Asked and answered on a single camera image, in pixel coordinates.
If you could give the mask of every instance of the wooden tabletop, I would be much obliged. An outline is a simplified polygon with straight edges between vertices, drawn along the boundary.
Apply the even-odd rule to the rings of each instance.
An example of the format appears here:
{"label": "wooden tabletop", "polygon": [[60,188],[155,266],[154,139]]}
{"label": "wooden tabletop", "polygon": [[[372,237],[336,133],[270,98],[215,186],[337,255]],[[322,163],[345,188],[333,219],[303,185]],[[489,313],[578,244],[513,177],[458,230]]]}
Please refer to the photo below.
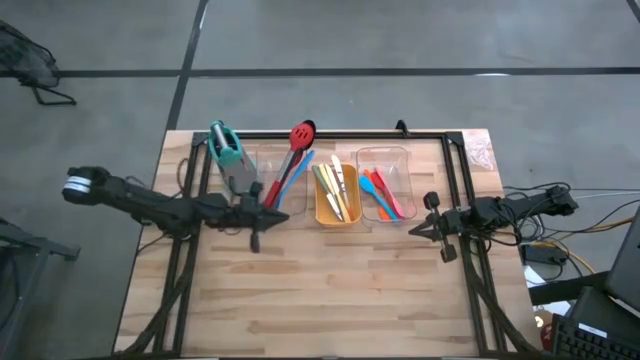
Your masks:
{"label": "wooden tabletop", "polygon": [[[189,155],[192,133],[167,133],[156,191],[178,191],[176,169]],[[487,130],[465,130],[464,134],[468,148],[474,150],[470,165],[476,196],[502,195]],[[243,144],[252,157],[286,147],[284,141],[275,140]],[[309,176],[292,192],[287,205],[292,213],[289,221],[261,235],[259,254],[248,248],[248,230],[232,235],[203,227],[184,356],[477,354],[462,261],[445,264],[440,260],[439,244],[407,234],[427,215],[422,206],[426,192],[438,192],[441,211],[451,207],[440,142],[317,140],[312,163],[330,163],[331,154],[337,154],[342,162],[355,166],[359,149],[376,146],[399,146],[407,151],[417,215],[402,225],[363,218],[350,228],[323,228],[314,218],[315,183]],[[258,167],[277,171],[280,164],[268,164],[266,159],[258,159]],[[209,191],[223,191],[216,166],[211,174]],[[197,189],[200,177],[195,178]],[[461,198],[466,199],[459,170],[457,178]],[[156,228],[145,229],[140,245],[159,235]],[[138,256],[115,350],[131,344],[157,310],[170,248],[170,240],[161,240]],[[489,258],[500,305],[528,341],[539,347],[517,250],[496,244]],[[491,338],[486,309],[483,313]],[[172,338],[172,326],[167,336]]]}

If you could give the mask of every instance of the cyan spoon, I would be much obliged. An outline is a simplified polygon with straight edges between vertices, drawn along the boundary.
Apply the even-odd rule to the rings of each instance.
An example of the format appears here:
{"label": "cyan spoon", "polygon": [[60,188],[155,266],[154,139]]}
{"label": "cyan spoon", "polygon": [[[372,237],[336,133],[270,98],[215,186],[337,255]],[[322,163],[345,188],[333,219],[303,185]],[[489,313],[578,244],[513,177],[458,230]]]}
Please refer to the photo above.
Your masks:
{"label": "cyan spoon", "polygon": [[376,194],[376,188],[373,186],[373,183],[371,182],[371,180],[369,180],[369,178],[366,177],[365,175],[360,176],[360,188],[364,192],[373,196],[374,199],[376,199],[376,201],[380,204],[380,206],[384,208],[384,211],[386,211],[387,214],[389,214],[389,217],[391,217],[391,220],[393,221],[398,220],[398,217],[393,212],[393,210],[389,208],[389,205],[387,205],[387,203],[380,196],[378,196],[378,194]]}

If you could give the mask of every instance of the computer monitor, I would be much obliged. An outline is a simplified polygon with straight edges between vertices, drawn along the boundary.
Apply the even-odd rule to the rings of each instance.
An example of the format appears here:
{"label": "computer monitor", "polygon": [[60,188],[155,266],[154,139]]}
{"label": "computer monitor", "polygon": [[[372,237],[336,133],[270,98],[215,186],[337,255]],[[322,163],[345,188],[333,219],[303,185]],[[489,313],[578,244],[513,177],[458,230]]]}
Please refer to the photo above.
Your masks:
{"label": "computer monitor", "polygon": [[609,272],[607,291],[640,311],[640,207]]}

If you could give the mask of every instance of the concrete floor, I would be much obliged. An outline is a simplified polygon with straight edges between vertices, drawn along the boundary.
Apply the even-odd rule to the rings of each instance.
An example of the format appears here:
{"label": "concrete floor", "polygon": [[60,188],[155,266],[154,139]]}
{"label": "concrete floor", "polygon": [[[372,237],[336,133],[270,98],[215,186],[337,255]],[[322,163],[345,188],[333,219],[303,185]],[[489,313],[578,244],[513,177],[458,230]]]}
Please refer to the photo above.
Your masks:
{"label": "concrete floor", "polygon": [[[5,0],[0,19],[64,70],[179,69],[198,0]],[[638,66],[640,24],[624,0],[211,0],[194,68]],[[77,107],[45,108],[0,79],[0,214],[82,246],[55,259],[25,330],[25,359],[110,352],[140,227],[65,203],[69,166],[150,183],[177,79],[63,79]],[[635,76],[192,79],[178,129],[486,127],[503,183],[638,187]],[[575,192],[574,196],[585,193]],[[559,228],[586,227],[632,196],[580,201]],[[630,207],[618,217],[633,214]],[[624,228],[567,241],[610,268]],[[543,276],[557,269],[537,266]],[[566,267],[564,278],[576,276]]]}

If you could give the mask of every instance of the red spatula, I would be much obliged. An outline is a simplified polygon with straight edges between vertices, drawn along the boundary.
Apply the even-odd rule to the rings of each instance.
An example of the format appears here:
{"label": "red spatula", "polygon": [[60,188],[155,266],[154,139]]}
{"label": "red spatula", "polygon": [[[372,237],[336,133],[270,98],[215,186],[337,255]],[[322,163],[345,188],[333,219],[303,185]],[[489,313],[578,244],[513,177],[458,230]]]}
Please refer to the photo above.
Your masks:
{"label": "red spatula", "polygon": [[273,207],[275,205],[278,194],[282,189],[282,185],[287,180],[287,176],[289,176],[291,168],[293,168],[296,163],[300,162],[302,153],[311,147],[315,136],[316,126],[311,120],[305,120],[291,130],[291,133],[289,134],[289,143],[291,144],[291,147],[289,148],[289,152],[287,152],[287,156],[284,158],[284,162],[280,167],[276,180],[271,185],[269,193],[264,200],[265,206]]}

